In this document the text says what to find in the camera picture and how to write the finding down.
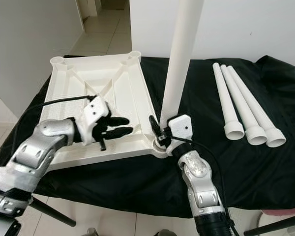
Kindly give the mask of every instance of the wire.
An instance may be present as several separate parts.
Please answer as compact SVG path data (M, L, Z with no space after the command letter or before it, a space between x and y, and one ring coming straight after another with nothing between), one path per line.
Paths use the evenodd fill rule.
M171 137L172 139L176 139L176 140L179 140L179 141L183 141L183 142L187 142L187 143L190 143L190 144L193 144L193 145L197 145L197 146L200 146L202 147L203 149L205 149L212 157L213 157L213 160L214 162L216 163L217 165L217 169L219 171L219 175L220 175L220 180L221 180L221 189L222 189L222 202L226 205L226 194L225 194L225 185L224 185L224 179L223 179L223 176L222 176L222 172L221 172L221 166L220 164L218 163L214 153L205 145L203 144L200 144L198 142L195 142L193 140L189 140L189 139L183 139L183 138L179 138L179 137L175 137L175 136L172 136ZM229 213L229 209L227 206L225 206L225 213L226 213L226 217L228 218L229 221L232 221L231 219L231 216L230 216L230 213ZM231 228L232 228L232 231L234 232L235 236L239 236L239 233L237 232L237 230L235 229L235 226L234 224L230 224Z
M21 115L21 117L19 118L19 121L16 124L15 129L14 129L11 156L15 152L15 146L16 146L16 141L17 141L17 138L18 138L19 127L21 126L22 120L23 120L23 118L25 117L25 115L28 112L30 112L31 110L34 110L36 108L41 108L41 107L51 105L51 104L54 104L54 103L59 103L59 102L67 102L67 101L74 101L74 100L81 100L81 99L88 99L89 101L92 101L95 97L96 97L96 95L94 95L94 96L86 95L86 96L79 96L79 97L62 98L62 99L57 99L57 100L53 100L53 101L49 101L49 102L39 103L39 104L36 104L34 106L31 106L31 107L27 108L24 111L24 113Z

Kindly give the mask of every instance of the white pipe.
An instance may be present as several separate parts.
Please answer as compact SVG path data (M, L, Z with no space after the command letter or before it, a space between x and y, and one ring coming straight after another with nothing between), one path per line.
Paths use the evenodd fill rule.
M237 84L241 94L245 98L250 110L254 114L259 125L265 130L265 134L267 136L266 145L270 148L275 148L283 145L286 142L286 138L281 130L276 128L270 118L267 116L263 108L260 106L254 95L247 88L245 83L241 80L240 76L234 70L232 66L227 67L230 72L233 80Z
M240 93L239 88L237 87L228 69L226 68L226 65L222 65L221 70L224 75L227 87L233 98L233 101L235 102L235 105L237 107L241 120L245 126L245 133L248 143L250 143L251 145L264 144L266 142L266 133L264 129L262 129L258 125L249 106L247 105L242 94Z
M244 129L241 123L238 121L230 94L228 93L222 75L220 65L218 63L213 64L213 71L225 121L225 135L230 140L241 139L245 135Z
M160 127L178 113L204 0L180 0L167 72Z

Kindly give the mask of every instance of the metal stand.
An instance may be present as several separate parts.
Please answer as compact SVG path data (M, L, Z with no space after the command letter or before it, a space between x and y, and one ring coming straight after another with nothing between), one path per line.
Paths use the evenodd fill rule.
M269 225L265 225L262 227L258 227L252 230L248 230L244 232L245 236L256 236L256 235L260 235L260 234L265 234L265 233L269 233L275 230L280 230L280 229L284 229L284 228L288 228L291 226L295 226L295 216L288 218L286 220L281 220Z
M52 207L48 206L47 204L44 204L43 202L41 202L40 200L38 200L34 197L33 197L33 202L29 206L31 206L32 208L50 216L56 220L63 222L64 224L67 224L71 227L74 227L77 224L76 221L61 214L59 211L53 209Z

